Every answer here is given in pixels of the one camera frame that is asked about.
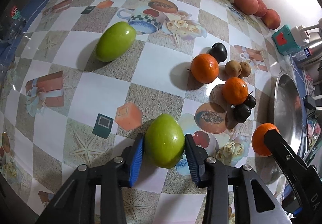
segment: screw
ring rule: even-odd
[[[248,164],[245,164],[245,165],[243,165],[243,169],[246,170],[246,171],[251,171],[252,170],[252,166],[250,166]]]
[[[207,160],[208,163],[212,163],[212,164],[216,162],[216,159],[213,158],[213,157],[207,157],[206,160]]]
[[[78,169],[79,171],[85,171],[85,170],[87,169],[87,166],[86,166],[85,164],[82,164],[82,165],[79,165],[79,166],[77,167],[77,169]]]
[[[122,158],[122,157],[115,157],[115,158],[113,159],[113,161],[114,161],[115,163],[121,163],[121,162],[123,162],[123,158]]]

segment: metal bowl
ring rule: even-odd
[[[302,138],[302,106],[293,79],[281,72],[272,88],[268,117],[288,145],[298,152]]]

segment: orange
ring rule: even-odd
[[[231,105],[242,104],[248,96],[248,88],[245,81],[240,78],[229,78],[223,86],[223,97]]]
[[[210,54],[200,54],[191,62],[191,73],[200,83],[211,83],[219,75],[218,62]]]
[[[278,128],[271,123],[264,123],[255,129],[252,137],[252,146],[253,150],[262,157],[267,157],[272,155],[272,153],[269,151],[269,149],[264,144],[264,135],[269,130],[277,130],[279,133]]]

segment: table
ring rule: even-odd
[[[97,61],[93,50],[102,33],[119,21],[135,26],[135,20],[132,47],[115,61]],[[0,130],[6,132],[0,171],[37,214],[78,165],[94,167],[120,155],[162,113],[172,115],[185,134],[194,134],[210,156],[235,167],[250,164],[282,199],[285,178],[276,173],[272,158],[255,155],[250,142],[256,127],[268,120],[278,74],[285,71],[294,80],[295,75],[260,18],[244,15],[230,0],[49,0],[27,26],[0,99]],[[213,83],[200,84],[188,70],[190,62],[217,42],[225,45],[228,58]],[[213,134],[194,118],[206,111],[211,119],[209,102],[229,113],[221,94],[229,60],[251,65],[245,81],[257,105],[245,123],[229,120],[228,129]],[[94,135],[95,125],[109,136]],[[97,222],[99,191],[98,186]],[[205,194],[192,182],[185,155],[172,169],[144,158],[135,186],[123,188],[127,222],[200,224]],[[230,186],[229,202],[233,212]]]

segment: red peach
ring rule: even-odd
[[[234,0],[234,3],[246,15],[252,15],[258,10],[257,0]]]
[[[258,1],[258,10],[256,11],[256,13],[254,13],[254,15],[257,17],[262,17],[266,14],[267,7],[262,0],[257,0],[257,1]]]
[[[281,24],[281,18],[273,9],[268,9],[266,14],[262,16],[261,20],[271,30],[278,29]]]

